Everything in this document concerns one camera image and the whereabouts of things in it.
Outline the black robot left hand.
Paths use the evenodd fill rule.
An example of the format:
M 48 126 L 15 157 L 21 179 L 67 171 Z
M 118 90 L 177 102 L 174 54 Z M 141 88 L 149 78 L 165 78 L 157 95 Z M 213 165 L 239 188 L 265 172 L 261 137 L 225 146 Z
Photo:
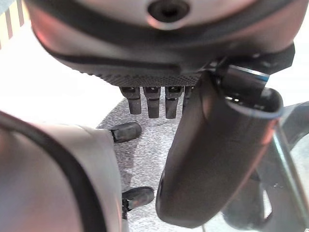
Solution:
M 43 48 L 121 89 L 130 112 L 183 115 L 160 178 L 158 217 L 194 228 L 244 186 L 283 110 L 266 88 L 292 65 L 306 0 L 28 0 Z

